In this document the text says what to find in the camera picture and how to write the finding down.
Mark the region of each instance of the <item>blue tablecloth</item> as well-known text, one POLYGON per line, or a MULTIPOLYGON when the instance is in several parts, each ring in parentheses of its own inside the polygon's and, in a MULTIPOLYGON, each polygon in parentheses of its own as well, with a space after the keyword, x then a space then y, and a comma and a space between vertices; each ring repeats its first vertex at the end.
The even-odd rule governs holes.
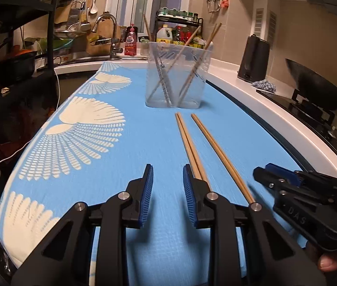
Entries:
POLYGON ((273 198, 254 181, 253 169, 269 162, 299 169, 271 135, 211 86, 205 86, 198 110, 158 109, 144 103, 145 81, 146 69, 105 62, 28 145, 0 201, 0 241, 17 266, 75 202, 105 202, 123 191, 130 180, 141 177, 150 163, 154 186, 147 223, 141 230, 127 230, 130 285, 192 286, 206 282, 209 230, 192 228, 188 219, 182 182, 188 159, 175 120, 177 111, 182 113, 212 188, 231 202, 247 205, 191 119, 192 112, 223 147, 254 197, 267 205, 272 207, 273 198))

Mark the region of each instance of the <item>air vent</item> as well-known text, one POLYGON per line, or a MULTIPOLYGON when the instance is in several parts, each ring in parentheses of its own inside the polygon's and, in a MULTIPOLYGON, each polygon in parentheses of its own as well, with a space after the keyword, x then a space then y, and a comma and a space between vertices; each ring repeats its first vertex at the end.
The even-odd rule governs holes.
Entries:
POLYGON ((268 27, 268 43, 272 47, 276 34, 276 21, 277 15, 273 12, 269 12, 269 27, 268 27))
POLYGON ((261 28, 263 26, 264 9, 256 9, 256 20, 254 34, 259 38, 261 35, 261 28))

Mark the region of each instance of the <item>black pot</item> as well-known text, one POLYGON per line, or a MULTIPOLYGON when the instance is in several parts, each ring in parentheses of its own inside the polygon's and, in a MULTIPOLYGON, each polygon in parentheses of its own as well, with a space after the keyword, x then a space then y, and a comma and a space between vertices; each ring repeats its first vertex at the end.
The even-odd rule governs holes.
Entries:
POLYGON ((37 51, 26 52, 0 62, 0 85, 8 87, 30 78, 34 72, 37 51))

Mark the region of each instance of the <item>black wok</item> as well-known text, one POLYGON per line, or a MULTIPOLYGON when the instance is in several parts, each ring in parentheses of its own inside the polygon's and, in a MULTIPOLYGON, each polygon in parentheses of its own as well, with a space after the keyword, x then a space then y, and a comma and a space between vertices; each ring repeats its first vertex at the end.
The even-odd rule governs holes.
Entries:
POLYGON ((313 104, 329 111, 337 109, 337 87, 311 69, 285 59, 300 94, 313 104))

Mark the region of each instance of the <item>dish rag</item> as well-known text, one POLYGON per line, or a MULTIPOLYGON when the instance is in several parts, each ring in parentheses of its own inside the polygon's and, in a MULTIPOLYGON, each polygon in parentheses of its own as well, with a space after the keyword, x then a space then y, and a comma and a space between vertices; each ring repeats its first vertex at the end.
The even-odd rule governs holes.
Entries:
POLYGON ((276 86, 273 85, 272 83, 270 83, 267 80, 261 80, 261 81, 258 81, 258 82, 253 82, 251 85, 254 86, 255 88, 266 90, 266 91, 269 91, 269 92, 272 92, 272 93, 276 92, 276 86))

